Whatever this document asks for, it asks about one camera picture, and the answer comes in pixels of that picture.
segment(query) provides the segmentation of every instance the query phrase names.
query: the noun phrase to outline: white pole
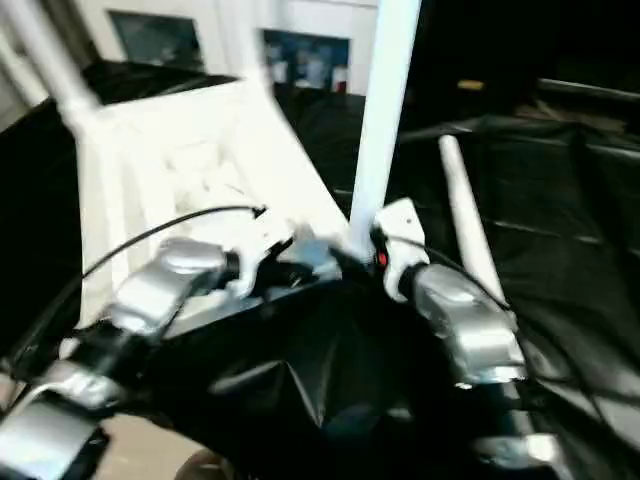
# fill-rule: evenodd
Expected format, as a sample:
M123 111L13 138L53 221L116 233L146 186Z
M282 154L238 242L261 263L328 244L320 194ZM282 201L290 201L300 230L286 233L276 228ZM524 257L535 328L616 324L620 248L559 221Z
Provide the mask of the white pole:
M381 0L351 204L351 242L372 252L369 232L384 206L422 0Z
M58 101L58 110L65 121L73 123L76 113L93 109L96 106L93 94L40 6L34 0L0 1L8 20Z
M439 144L462 263L490 293L504 301L504 292L482 227L458 140L446 135L440 138Z
M35 107L49 98L49 92L42 85L38 75L33 71L27 59L21 58L15 52L11 41L1 28L0 61L27 105Z

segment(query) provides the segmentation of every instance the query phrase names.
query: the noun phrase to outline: metal bar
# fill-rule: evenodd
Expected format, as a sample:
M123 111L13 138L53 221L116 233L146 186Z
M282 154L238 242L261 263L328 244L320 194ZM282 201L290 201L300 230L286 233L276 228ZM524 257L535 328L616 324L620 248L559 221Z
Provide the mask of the metal bar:
M97 105L54 27L34 0L0 0L7 19L58 102L65 121Z
M440 138L439 144L462 263L492 295L504 301L504 292L473 198L458 140L445 135Z
M384 205L422 0L382 0L351 205L351 243L372 252L369 232Z

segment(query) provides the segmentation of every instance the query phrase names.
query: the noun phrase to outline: red light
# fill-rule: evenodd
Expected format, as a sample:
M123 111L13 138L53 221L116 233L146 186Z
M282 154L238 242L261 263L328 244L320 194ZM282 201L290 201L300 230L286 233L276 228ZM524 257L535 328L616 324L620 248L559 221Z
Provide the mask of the red light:
M389 259L387 258L387 255L384 252L379 252L378 253L378 264L382 267L386 267L387 263L389 263Z

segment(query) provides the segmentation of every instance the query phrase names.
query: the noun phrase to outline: black cable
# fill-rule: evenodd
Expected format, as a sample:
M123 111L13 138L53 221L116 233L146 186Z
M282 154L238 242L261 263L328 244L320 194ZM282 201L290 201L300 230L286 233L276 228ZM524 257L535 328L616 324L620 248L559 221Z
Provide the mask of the black cable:
M537 333L542 338L546 339L549 343L551 343L551 345L553 347L555 347L560 352L560 354L563 356L563 358L567 362L569 368L571 369L571 371L572 371L572 373L573 373L573 375L574 375L574 377L575 377L575 379L576 379L576 381L577 381L577 383L579 385L580 390L589 399L589 403L591 403L594 411L596 412L596 415L599 418L599 423L601 424L601 426L607 431L607 433L609 435L611 435L611 437L613 439L618 440L618 441L622 441L622 439L620 438L618 433L615 431L615 429L613 428L611 423L607 420L607 418L606 418L606 416L604 414L604 411L602 410L602 407L600 406L600 403L598 402L598 400L596 398L596 394L595 394L593 388L589 385L589 381L586 379L585 375L582 373L582 369L578 365L578 362L575 361L573 356L568 352L568 350L564 347L564 345L562 345L562 343L560 341L558 341L558 339L555 337L553 332L550 331L550 329L548 329L546 326L541 325L539 322L533 321L527 315L523 315L521 312L516 312L510 305L508 305L505 302L503 302L502 300L496 298L495 295L493 295L491 292L489 292L487 290L487 288L482 284L482 282L480 282L480 280L478 280L473 274L469 273L469 271L467 271L462 265L458 264L457 262L455 262L454 260L449 258L444 253L440 252L439 250L436 250L436 249L430 248L430 247L426 247L425 245L423 245L423 244L421 244L419 242L416 242L414 240L408 239L408 238L397 237L397 236L388 236L388 235L385 236L385 238L386 238L386 240L394 240L394 241L398 241L398 242L403 242L403 243L406 243L407 245L412 245L414 247L418 247L420 249L423 249L429 255L431 255L432 257L436 258L438 261L442 262L446 266L452 268L456 272L460 273L465 278L467 278L469 281L471 281L473 284L475 284L491 300L493 300L496 303L496 305L498 305L503 311L505 311L507 313L513 313L517 318L524 319L525 320L525 325L531 327L534 330L537 330ZM520 343L523 343L522 340L523 339L519 336ZM525 357L525 363L527 364L527 370L529 370L531 373L533 373L531 359L528 357L528 355L525 352L524 348L523 348L523 356Z
M97 270L102 268L113 257L129 249L130 247L140 243L147 238L167 230L171 227L187 222L194 218L203 217L205 215L211 215L214 213L229 212L229 211L251 211L255 216L264 212L263 208L252 207L248 205L230 205L223 207L212 207L197 212L192 212L187 215L170 220L169 222L158 225L146 232L137 235L130 240L127 240L120 246L116 247L98 261L96 261L91 267L89 267L84 273L74 277L69 281L65 287L49 302L49 305L42 311L36 318L33 327L23 336L23 340L19 343L19 346L13 350L13 353L5 360L3 367L8 369L13 379L20 379L21 374L28 374L29 367L31 366L31 360L35 357L33 355L38 348L38 345L42 341L43 337L51 327L55 320L56 314L60 309L69 301L71 296L82 287L82 282L93 275Z

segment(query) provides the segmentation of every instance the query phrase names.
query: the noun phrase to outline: black plastic sheet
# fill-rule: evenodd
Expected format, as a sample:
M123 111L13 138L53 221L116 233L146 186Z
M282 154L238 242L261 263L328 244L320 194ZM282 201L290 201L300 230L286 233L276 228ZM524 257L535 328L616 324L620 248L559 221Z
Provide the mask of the black plastic sheet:
M107 103L228 80L113 64L86 73ZM362 99L278 99L348 211ZM453 257L436 143L443 133L460 139L500 278L521 313L538 393L584 467L578 478L640 478L639 142L499 117L403 132L388 200L411 197L430 246ZM75 149L53 105L0 135L0 146L12 281L3 294L4 349L80 270L80 231ZM470 478L464 415L445 365L420 319L347 275L171 341L144 384L169 425L265 479Z

